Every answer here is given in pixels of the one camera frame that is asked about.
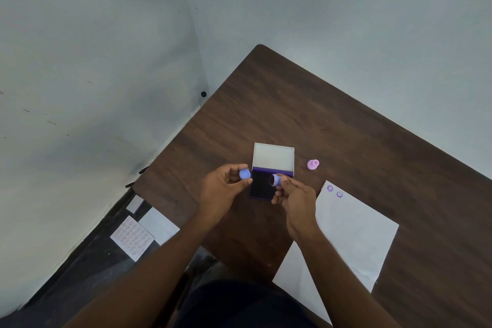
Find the small white card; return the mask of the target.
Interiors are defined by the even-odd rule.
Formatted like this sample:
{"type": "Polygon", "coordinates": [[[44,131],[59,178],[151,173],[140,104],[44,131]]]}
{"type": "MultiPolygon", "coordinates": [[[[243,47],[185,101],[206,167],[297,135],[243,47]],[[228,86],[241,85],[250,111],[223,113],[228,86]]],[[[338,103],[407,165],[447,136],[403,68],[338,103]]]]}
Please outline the small white card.
{"type": "Polygon", "coordinates": [[[127,204],[126,210],[130,212],[132,215],[136,214],[143,203],[144,203],[144,199],[136,194],[131,199],[131,201],[127,204]]]}

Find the person's right forearm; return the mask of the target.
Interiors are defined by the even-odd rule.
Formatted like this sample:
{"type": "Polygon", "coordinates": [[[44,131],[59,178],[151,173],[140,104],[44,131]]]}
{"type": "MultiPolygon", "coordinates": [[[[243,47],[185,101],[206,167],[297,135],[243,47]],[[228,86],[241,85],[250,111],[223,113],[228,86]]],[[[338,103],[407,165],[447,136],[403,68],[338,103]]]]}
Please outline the person's right forearm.
{"type": "Polygon", "coordinates": [[[294,237],[334,328],[402,328],[319,229],[294,237]]]}

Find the plain white sheet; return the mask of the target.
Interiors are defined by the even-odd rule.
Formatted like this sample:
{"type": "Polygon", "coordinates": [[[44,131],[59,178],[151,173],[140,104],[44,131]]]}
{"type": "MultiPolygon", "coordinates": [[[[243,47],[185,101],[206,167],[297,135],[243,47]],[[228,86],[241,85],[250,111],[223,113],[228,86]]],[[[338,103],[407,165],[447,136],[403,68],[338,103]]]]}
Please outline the plain white sheet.
{"type": "Polygon", "coordinates": [[[179,227],[154,207],[144,214],[139,220],[139,224],[154,237],[159,246],[166,243],[180,230],[179,227]]]}

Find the person's right hand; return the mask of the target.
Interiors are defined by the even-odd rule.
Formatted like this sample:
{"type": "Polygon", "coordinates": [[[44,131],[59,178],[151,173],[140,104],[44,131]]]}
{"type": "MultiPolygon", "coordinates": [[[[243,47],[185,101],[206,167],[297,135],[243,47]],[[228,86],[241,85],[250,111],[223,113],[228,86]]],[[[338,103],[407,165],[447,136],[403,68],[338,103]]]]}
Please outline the person's right hand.
{"type": "Polygon", "coordinates": [[[281,205],[286,212],[286,226],[292,239],[312,236],[320,232],[316,220],[316,192],[313,188],[289,176],[281,176],[281,185],[286,200],[281,205]]]}

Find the open purple ink pad case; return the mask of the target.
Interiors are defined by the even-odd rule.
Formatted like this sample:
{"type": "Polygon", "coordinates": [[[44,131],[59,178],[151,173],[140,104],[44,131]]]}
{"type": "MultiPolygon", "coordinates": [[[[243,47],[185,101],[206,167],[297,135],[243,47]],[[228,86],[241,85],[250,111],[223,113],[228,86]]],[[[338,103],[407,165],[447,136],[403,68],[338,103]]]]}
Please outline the open purple ink pad case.
{"type": "Polygon", "coordinates": [[[249,198],[270,201],[276,188],[270,185],[272,174],[293,177],[295,149],[288,146],[255,143],[251,164],[252,184],[249,198]]]}

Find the person's left forearm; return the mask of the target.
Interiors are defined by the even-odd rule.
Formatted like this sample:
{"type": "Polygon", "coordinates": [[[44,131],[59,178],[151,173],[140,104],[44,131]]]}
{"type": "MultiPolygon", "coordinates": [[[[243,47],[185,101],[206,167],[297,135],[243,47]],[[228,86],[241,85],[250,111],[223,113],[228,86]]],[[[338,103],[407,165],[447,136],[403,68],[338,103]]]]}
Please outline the person's left forearm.
{"type": "Polygon", "coordinates": [[[217,224],[194,215],[166,243],[63,328],[150,328],[208,233],[217,224]]]}

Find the person's left hand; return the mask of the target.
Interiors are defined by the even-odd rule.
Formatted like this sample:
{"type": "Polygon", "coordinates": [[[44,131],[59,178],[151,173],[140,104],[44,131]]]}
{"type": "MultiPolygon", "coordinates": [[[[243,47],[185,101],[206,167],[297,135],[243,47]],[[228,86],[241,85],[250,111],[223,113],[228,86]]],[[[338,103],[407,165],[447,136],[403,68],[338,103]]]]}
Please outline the person's left hand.
{"type": "Polygon", "coordinates": [[[228,163],[206,175],[202,181],[196,216],[211,229],[229,211],[234,199],[229,195],[229,184],[240,180],[239,171],[248,169],[245,163],[228,163]]]}

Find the black table leg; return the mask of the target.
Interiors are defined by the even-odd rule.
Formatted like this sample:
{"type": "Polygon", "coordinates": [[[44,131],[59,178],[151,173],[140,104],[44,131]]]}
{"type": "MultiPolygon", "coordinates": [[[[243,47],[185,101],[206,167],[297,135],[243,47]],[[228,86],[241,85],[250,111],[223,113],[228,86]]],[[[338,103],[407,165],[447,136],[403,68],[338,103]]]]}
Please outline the black table leg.
{"type": "Polygon", "coordinates": [[[138,172],[138,175],[135,176],[135,179],[133,180],[133,182],[130,182],[128,184],[126,184],[125,188],[132,188],[133,185],[135,184],[135,182],[138,180],[138,178],[147,170],[149,166],[146,166],[144,167],[143,169],[141,169],[139,172],[138,172]]]}

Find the white paper sheet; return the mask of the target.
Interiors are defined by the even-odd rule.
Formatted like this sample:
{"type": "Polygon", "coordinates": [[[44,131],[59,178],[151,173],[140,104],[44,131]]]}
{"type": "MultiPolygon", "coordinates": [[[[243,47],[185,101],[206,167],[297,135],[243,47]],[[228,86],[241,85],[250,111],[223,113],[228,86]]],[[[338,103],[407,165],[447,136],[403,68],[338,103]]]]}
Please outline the white paper sheet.
{"type": "MultiPolygon", "coordinates": [[[[372,292],[398,224],[330,181],[325,181],[317,197],[316,219],[340,257],[372,292]]],[[[273,283],[319,318],[331,323],[296,243],[286,253],[273,283]]]]}

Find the white dotted sticker sheet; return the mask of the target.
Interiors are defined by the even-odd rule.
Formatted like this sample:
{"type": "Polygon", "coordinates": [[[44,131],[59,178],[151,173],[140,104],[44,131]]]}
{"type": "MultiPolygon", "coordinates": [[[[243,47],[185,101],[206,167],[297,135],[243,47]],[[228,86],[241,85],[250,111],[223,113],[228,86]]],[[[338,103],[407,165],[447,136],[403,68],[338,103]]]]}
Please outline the white dotted sticker sheet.
{"type": "Polygon", "coordinates": [[[110,239],[137,262],[155,241],[155,238],[137,220],[127,216],[111,234],[110,239]]]}

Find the person's dark shorts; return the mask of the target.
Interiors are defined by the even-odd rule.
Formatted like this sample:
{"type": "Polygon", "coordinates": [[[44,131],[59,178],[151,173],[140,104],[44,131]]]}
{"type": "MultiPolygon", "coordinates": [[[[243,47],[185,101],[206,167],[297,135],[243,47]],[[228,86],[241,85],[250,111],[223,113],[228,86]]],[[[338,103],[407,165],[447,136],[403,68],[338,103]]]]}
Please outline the person's dark shorts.
{"type": "Polygon", "coordinates": [[[174,328],[317,328],[289,295],[258,283],[214,280],[184,301],[174,328]]]}

